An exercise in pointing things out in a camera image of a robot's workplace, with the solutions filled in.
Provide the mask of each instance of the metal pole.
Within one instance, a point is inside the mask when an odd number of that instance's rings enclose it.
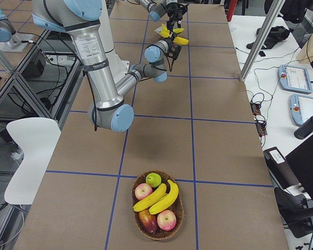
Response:
[[[8,71],[9,73],[13,73],[14,72],[14,68],[11,65],[11,63],[9,62],[9,60],[7,59],[7,57],[1,52],[0,50],[0,64],[5,68],[6,71]]]
[[[278,16],[285,0],[274,0],[270,10],[268,12],[268,15],[266,19],[264,20],[264,23],[261,27],[261,30],[255,40],[255,43],[253,47],[251,48],[251,51],[247,57],[247,60],[245,62],[244,67],[242,68],[241,74],[240,74],[240,81],[245,81],[246,77],[248,76],[248,73],[254,64],[254,61],[259,54],[259,51],[262,48],[263,43],[265,42],[270,29],[272,27],[272,24],[275,22],[276,17]]]

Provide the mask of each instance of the black cloth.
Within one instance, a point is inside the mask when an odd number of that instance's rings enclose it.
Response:
[[[264,11],[268,13],[273,0],[264,2]],[[300,23],[304,20],[307,8],[313,4],[313,0],[286,0],[280,11],[280,16],[285,21]]]
[[[258,35],[258,33],[260,32],[260,29],[261,28],[257,29],[256,35]],[[271,49],[278,42],[282,42],[287,39],[289,34],[290,30],[284,28],[283,26],[272,27],[261,49]],[[251,49],[253,44],[254,43],[249,43],[246,47],[248,49]]]

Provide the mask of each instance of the computer monitor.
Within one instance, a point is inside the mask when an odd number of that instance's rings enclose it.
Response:
[[[275,189],[280,213],[295,237],[302,237],[313,231],[313,135],[302,142],[286,157],[287,163],[310,195],[291,196]]]

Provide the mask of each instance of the yellow banana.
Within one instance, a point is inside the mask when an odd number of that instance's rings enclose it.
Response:
[[[167,208],[169,208],[169,206],[171,206],[174,203],[174,201],[176,200],[178,196],[177,184],[172,182],[171,180],[167,180],[167,182],[171,186],[171,190],[168,193],[168,195],[165,196],[165,198],[163,198],[162,200],[158,201],[157,203],[155,203],[153,206],[150,207],[149,212],[152,215],[156,215],[162,212],[163,210],[166,210]]]
[[[167,189],[166,184],[161,183],[153,193],[151,193],[149,196],[145,197],[141,201],[138,201],[134,205],[134,211],[135,212],[143,211],[144,209],[149,208],[150,206],[158,202],[161,199],[161,197],[165,195],[166,189]]]

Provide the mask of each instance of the wicker basket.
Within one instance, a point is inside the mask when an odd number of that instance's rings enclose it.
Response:
[[[145,183],[146,181],[146,176],[150,173],[157,173],[161,176],[161,181],[162,183],[165,183],[167,186],[167,193],[169,193],[170,191],[170,186],[167,182],[168,179],[170,179],[171,181],[175,182],[175,180],[173,179],[173,177],[171,177],[169,174],[163,172],[163,171],[148,171],[145,172],[143,174],[141,174],[140,176],[138,176],[138,178],[135,180],[134,185],[132,187],[132,204],[134,205],[135,203],[138,202],[138,199],[135,196],[135,189],[136,187],[141,184],[141,183]],[[181,227],[182,222],[183,222],[183,218],[184,218],[184,212],[183,212],[183,207],[182,207],[182,201],[180,198],[180,195],[178,194],[177,199],[175,200],[175,202],[168,208],[169,210],[171,210],[175,216],[176,216],[176,225],[175,227],[170,230],[170,231],[164,231],[160,228],[158,228],[157,232],[155,234],[150,234],[148,232],[145,231],[143,225],[141,224],[140,220],[139,220],[139,213],[138,212],[134,212],[134,217],[135,217],[135,221],[136,221],[136,225],[139,229],[139,231],[144,234],[146,237],[152,239],[152,240],[156,240],[156,241],[161,241],[161,240],[167,240],[169,238],[171,238]]]

